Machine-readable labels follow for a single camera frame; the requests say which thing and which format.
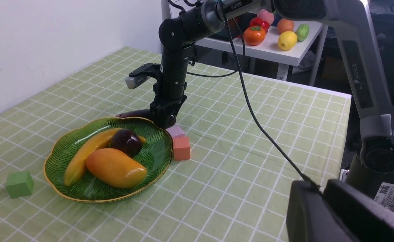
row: gold rim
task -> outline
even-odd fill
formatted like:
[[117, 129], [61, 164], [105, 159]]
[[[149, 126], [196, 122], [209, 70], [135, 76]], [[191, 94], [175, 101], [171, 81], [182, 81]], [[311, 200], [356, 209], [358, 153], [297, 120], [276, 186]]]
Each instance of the gold rim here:
[[[125, 119], [142, 119], [142, 120], [148, 121], [149, 123], [153, 124], [156, 128], [162, 130], [163, 132], [166, 132], [166, 133], [169, 135], [170, 139], [171, 139], [171, 143], [173, 144], [173, 138], [171, 137], [171, 135], [169, 134], [169, 132], [167, 132], [166, 130], [161, 129], [160, 127], [158, 127], [157, 125], [155, 125], [155, 123], [152, 122], [152, 120], [150, 120], [150, 119], [142, 118], [142, 117], [126, 117], [126, 118], [111, 117], [111, 118], [119, 119], [119, 120], [125, 120]], [[148, 188], [148, 187], [150, 187], [151, 185], [153, 185], [155, 182], [157, 182], [157, 181], [161, 178], [161, 176], [163, 176], [163, 175], [166, 173], [167, 169], [169, 168], [169, 166], [170, 166], [170, 164], [171, 164], [171, 155], [170, 155], [169, 164], [167, 164], [167, 166], [166, 166], [166, 168], [163, 170], [163, 172], [161, 172], [161, 174], [158, 175], [153, 181], [149, 182], [146, 186], [144, 186], [144, 187], [138, 189], [137, 191], [135, 191], [135, 192], [133, 192], [133, 193], [130, 193], [130, 194], [128, 194], [128, 195], [121, 196], [121, 197], [118, 197], [118, 198], [115, 198], [115, 199], [107, 199], [107, 200], [83, 200], [83, 199], [71, 198], [71, 197], [69, 197], [69, 196], [65, 196], [64, 194], [62, 194], [60, 191], [57, 190], [57, 188], [55, 187], [55, 185], [49, 180], [49, 178], [48, 178], [47, 175], [46, 175], [46, 163], [47, 163], [47, 160], [48, 160], [48, 159], [50, 158], [50, 156], [52, 155], [53, 150], [55, 149], [55, 146], [57, 145], [58, 141], [60, 141], [64, 136], [68, 135], [68, 134], [71, 133], [71, 132], [74, 132], [74, 131], [77, 131], [77, 130], [84, 129], [84, 128], [85, 128], [86, 126], [88, 126], [89, 124], [92, 124], [93, 122], [100, 121], [100, 120], [103, 120], [103, 119], [106, 119], [106, 118], [99, 118], [99, 119], [93, 120], [93, 121], [87, 123], [85, 126], [79, 128], [79, 129], [76, 129], [76, 130], [72, 130], [72, 131], [66, 133], [65, 135], [61, 136], [61, 138], [59, 138], [59, 139], [55, 142], [55, 144], [54, 144], [54, 146], [53, 146], [53, 148], [52, 148], [50, 154], [49, 154], [49, 155], [47, 156], [47, 158], [45, 159], [44, 165], [43, 165], [43, 175], [44, 175], [44, 178], [45, 178], [46, 181], [51, 185], [51, 187], [55, 190], [55, 192], [58, 193], [58, 194], [59, 194], [60, 196], [62, 196], [63, 198], [66, 198], [66, 199], [69, 199], [69, 200], [72, 200], [72, 201], [75, 201], [75, 202], [84, 202], [84, 203], [105, 203], [105, 202], [115, 202], [115, 201], [118, 201], [118, 200], [126, 199], [126, 198], [129, 198], [130, 196], [133, 196], [133, 195], [135, 195], [135, 194], [137, 194], [137, 193], [140, 193], [140, 192], [144, 191], [146, 188]]]

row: white wall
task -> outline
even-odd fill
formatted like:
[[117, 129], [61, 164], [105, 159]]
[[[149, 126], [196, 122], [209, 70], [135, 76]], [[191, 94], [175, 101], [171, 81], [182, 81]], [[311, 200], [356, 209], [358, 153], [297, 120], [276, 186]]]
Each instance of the white wall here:
[[160, 53], [160, 1], [0, 0], [0, 113], [123, 46]]

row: green checkered tablecloth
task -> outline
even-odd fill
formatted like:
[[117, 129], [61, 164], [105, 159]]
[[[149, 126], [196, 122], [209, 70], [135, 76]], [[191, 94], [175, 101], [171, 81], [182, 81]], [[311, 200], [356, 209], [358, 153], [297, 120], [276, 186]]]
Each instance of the green checkered tablecloth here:
[[[173, 161], [135, 199], [81, 204], [47, 184], [43, 162], [55, 141], [94, 119], [147, 108], [153, 80], [129, 90], [123, 78], [159, 62], [158, 54], [123, 48], [0, 114], [0, 242], [288, 240], [289, 188], [299, 176], [252, 121], [238, 75], [188, 76], [178, 125], [192, 159]], [[337, 178], [351, 97], [252, 75], [245, 81], [260, 123], [298, 167], [323, 186]], [[19, 170], [31, 172], [34, 193], [10, 199], [6, 178]]]

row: green cube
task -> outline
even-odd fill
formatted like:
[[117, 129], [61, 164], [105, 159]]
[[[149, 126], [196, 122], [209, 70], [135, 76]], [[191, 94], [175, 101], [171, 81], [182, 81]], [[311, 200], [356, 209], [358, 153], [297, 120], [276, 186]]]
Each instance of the green cube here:
[[6, 189], [12, 199], [32, 194], [34, 181], [29, 171], [11, 173], [7, 177]]

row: yellow banana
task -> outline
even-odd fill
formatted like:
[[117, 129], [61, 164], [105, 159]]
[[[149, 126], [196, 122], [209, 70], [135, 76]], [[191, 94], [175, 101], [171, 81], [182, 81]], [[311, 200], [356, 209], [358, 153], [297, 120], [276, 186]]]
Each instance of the yellow banana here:
[[120, 130], [120, 128], [105, 130], [96, 134], [83, 144], [76, 155], [74, 155], [65, 171], [64, 184], [66, 186], [72, 186], [82, 179], [86, 172], [86, 158], [95, 150], [107, 148], [112, 136], [118, 130]]

